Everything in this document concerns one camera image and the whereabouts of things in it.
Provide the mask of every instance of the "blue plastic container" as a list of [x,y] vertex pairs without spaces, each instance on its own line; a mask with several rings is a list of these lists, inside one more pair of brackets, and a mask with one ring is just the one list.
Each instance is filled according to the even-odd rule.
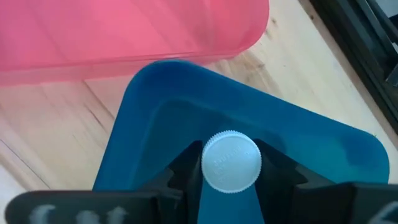
[[[225,130],[261,139],[326,178],[387,183],[372,135],[188,62],[143,68],[124,94],[93,190],[134,190],[193,141]],[[199,223],[264,223],[254,187],[223,194],[203,181]]]

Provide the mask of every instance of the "light wood table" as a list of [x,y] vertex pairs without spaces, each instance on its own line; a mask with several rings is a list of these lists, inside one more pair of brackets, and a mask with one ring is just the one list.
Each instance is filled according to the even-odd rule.
[[[308,0],[271,0],[260,41],[209,67],[375,135],[398,182],[398,137]],[[0,210],[26,190],[92,187],[130,79],[0,88]]]

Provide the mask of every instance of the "plastic container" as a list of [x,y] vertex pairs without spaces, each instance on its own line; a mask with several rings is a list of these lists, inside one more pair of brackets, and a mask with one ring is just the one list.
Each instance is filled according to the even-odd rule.
[[268,0],[0,0],[0,85],[134,74],[153,60],[234,57]]
[[[373,135],[171,60],[146,66],[128,85],[93,190],[137,190],[193,142],[226,130],[335,183],[389,179],[387,152]],[[224,194],[203,181],[198,223],[263,223],[254,186]]]

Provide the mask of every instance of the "wooden surface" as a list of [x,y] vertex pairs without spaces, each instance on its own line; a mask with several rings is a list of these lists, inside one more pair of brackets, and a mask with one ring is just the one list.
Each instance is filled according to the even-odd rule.
[[[398,182],[398,137],[308,0],[271,0],[260,41],[209,66],[375,135]],[[90,189],[131,77],[0,88],[0,209],[35,189]]]

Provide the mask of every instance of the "bottle cap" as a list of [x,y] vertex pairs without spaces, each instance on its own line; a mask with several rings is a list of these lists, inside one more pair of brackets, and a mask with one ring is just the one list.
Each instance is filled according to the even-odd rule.
[[261,171],[256,143],[237,131],[223,131],[205,145],[201,159],[205,180],[214,189],[231,194],[250,187]]

